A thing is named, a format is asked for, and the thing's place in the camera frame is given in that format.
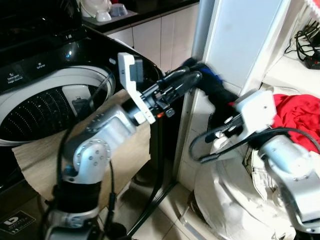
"kitchen cabinet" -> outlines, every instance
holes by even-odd
[[[134,37],[132,33],[132,27],[129,27],[124,30],[120,30],[111,34],[105,33],[106,36],[112,39],[120,40],[121,42],[127,44],[131,48],[134,47]]]
[[[163,71],[175,69],[191,57],[199,5],[161,18],[161,59]]]
[[[161,18],[132,27],[134,49],[160,67]]]
[[[117,31],[106,36],[118,39],[154,62],[164,72],[191,57],[198,4]]]

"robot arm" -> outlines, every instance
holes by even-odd
[[[47,240],[101,238],[94,219],[99,213],[101,181],[112,154],[136,132],[138,125],[146,121],[152,124],[163,115],[171,117],[175,112],[170,104],[197,86],[202,78],[197,66],[182,66],[140,93],[135,80],[143,73],[135,57],[119,53],[118,66],[120,82],[131,99],[97,115],[80,135],[66,143],[64,156],[68,164],[60,189],[55,191],[57,204],[48,217]],[[231,120],[225,131],[241,127],[240,142],[268,129],[276,114],[269,91],[239,98],[235,110],[235,122],[241,124],[233,126]],[[308,151],[284,135],[263,138],[257,148],[267,171],[280,187],[292,225],[302,232],[320,233],[320,179]]]
[[[267,172],[276,181],[292,226],[301,232],[320,234],[320,176],[315,170],[319,158],[293,143],[284,132],[268,133],[276,115],[271,91],[249,92],[235,101],[234,108],[237,115],[224,131],[241,128],[236,137],[239,144],[251,139],[247,142],[258,150]],[[204,156],[200,162],[216,160],[219,155]]]
[[[143,70],[138,62],[131,54],[118,54],[120,82],[131,99],[98,114],[83,132],[65,143],[66,166],[60,185],[53,191],[56,204],[49,212],[47,240],[101,239],[95,219],[101,182],[113,153],[140,124],[152,124],[163,115],[171,117],[175,112],[170,104],[202,77],[200,72],[184,66],[139,93],[135,81],[143,77]],[[115,198],[114,193],[110,194],[111,204]]]

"sticker label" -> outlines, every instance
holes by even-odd
[[[36,69],[42,69],[44,68],[46,65],[45,64],[42,64],[42,62],[38,62],[37,66],[36,66]]]
[[[6,78],[8,81],[8,84],[12,84],[16,81],[19,81],[21,79],[23,79],[24,77],[21,76],[19,73],[15,73],[15,72],[10,72],[9,76]]]
[[[10,216],[0,223],[0,230],[14,235],[25,227],[29,226],[35,220],[36,219],[24,213],[23,211],[18,211],[16,214]]]

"white plastic bracket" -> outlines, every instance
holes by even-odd
[[[148,106],[141,99],[141,93],[137,91],[137,85],[135,81],[131,81],[130,77],[130,65],[135,64],[135,57],[132,54],[126,52],[118,53],[118,68],[120,83],[127,90],[128,94],[137,105],[137,107],[142,112],[145,119],[153,124],[156,119],[152,112],[149,110]]]
[[[273,124],[277,110],[271,91],[248,92],[235,103],[235,109],[241,113],[243,120],[243,131],[238,136],[239,141],[255,132],[262,132]]]

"beige cloth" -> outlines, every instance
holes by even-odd
[[[121,90],[100,106],[95,113],[77,124],[71,137],[79,134],[97,113],[104,112],[114,104],[121,104],[129,98]],[[59,143],[65,131],[52,136],[13,148],[14,155],[27,182],[45,199],[52,199],[52,189],[56,184],[56,166]],[[122,144],[111,156],[114,168],[115,191],[119,193],[138,170],[150,159],[150,125],[144,123],[137,127],[137,132]],[[99,197],[99,207],[104,208],[109,201],[110,169],[104,175]]]

